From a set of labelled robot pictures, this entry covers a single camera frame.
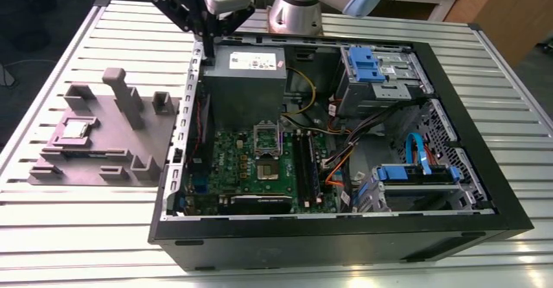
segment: floor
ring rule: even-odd
[[[52,42],[47,48],[33,53],[21,53],[0,37],[0,62],[13,63],[20,60],[56,61],[65,50],[79,25],[89,11],[95,0],[57,0],[59,8],[41,15]],[[53,64],[45,61],[25,62],[8,68],[19,85],[7,89],[0,86],[0,149],[7,143],[24,116],[43,83],[52,71]],[[528,89],[541,103],[545,111],[553,116],[553,55],[534,49],[516,72]]]

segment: orange wire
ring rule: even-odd
[[[430,158],[430,164],[431,164],[431,165],[438,165],[438,161],[437,161],[437,159],[435,159],[434,155],[431,154],[431,151],[430,151],[430,148],[429,148],[429,146],[427,146],[427,145],[425,145],[425,151],[426,151],[426,155],[427,155],[427,156],[429,156],[429,158]]]
[[[329,181],[327,184],[333,184],[334,186],[343,186],[343,183],[338,183],[337,181]]]
[[[354,149],[351,149],[351,151],[347,153],[347,155],[343,157],[342,161],[339,161],[337,167],[334,167],[331,173],[329,174],[327,178],[325,179],[325,183],[330,182],[331,176],[334,175],[334,173],[337,172],[337,170],[339,169],[339,166],[342,166],[343,162],[346,162],[346,159],[349,158],[349,156],[351,155],[351,153],[354,152]]]
[[[334,102],[341,102],[342,101],[342,99],[337,99],[335,101],[333,101],[333,102],[330,102],[330,104],[333,104]],[[334,120],[334,116],[330,116],[329,117],[329,124],[327,124],[327,130],[331,132],[331,133],[341,133],[342,131],[339,130],[339,129],[334,129],[334,128],[331,128],[331,121]],[[351,130],[350,129],[346,129],[346,133],[347,134],[351,134]]]

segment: yellow wire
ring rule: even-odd
[[[329,177],[325,179],[325,183],[329,183],[331,176],[334,175],[334,173],[337,172],[339,166],[342,166],[343,162],[346,162],[346,159],[349,158],[349,156],[353,154],[354,149],[350,150],[350,152],[347,153],[347,155],[343,157],[342,161],[339,161],[337,167],[334,167],[331,173],[329,174]]]
[[[330,128],[327,128],[327,130],[329,130],[329,132],[331,132],[331,133],[339,133],[339,132],[342,132],[339,129],[330,129]],[[347,134],[351,134],[351,130],[350,130],[350,129],[346,129],[346,133],[347,133]]]
[[[314,104],[314,97],[315,97],[317,88],[314,86],[314,83],[313,83],[311,79],[303,74],[302,71],[299,71],[299,70],[297,70],[295,68],[291,68],[291,67],[286,67],[286,69],[290,69],[291,71],[294,71],[295,73],[298,73],[302,76],[302,78],[305,78],[305,80],[307,81],[307,83],[310,84],[310,87],[311,87],[311,101],[310,101],[310,104],[306,105],[298,111],[284,112],[283,113],[284,115],[297,115],[298,113],[302,113],[303,111],[306,111],[311,107],[311,105]]]

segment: green circuit board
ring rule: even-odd
[[[259,136],[270,146],[270,135]],[[206,195],[195,195],[195,208],[203,215],[216,215],[214,195],[263,194],[286,195],[293,198],[293,213],[337,212],[335,192],[326,192],[322,203],[303,207],[298,203],[293,135],[282,134],[283,150],[279,157],[254,155],[254,132],[218,131],[214,142],[212,169],[207,181]],[[323,135],[314,135],[313,146],[317,158],[327,156]]]
[[[258,145],[259,148],[276,147],[275,132],[274,130],[260,129],[258,132]]]

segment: camera on robot arm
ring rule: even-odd
[[[255,12],[255,0],[151,1],[182,31],[195,33],[208,60],[215,57],[215,39],[232,34]]]

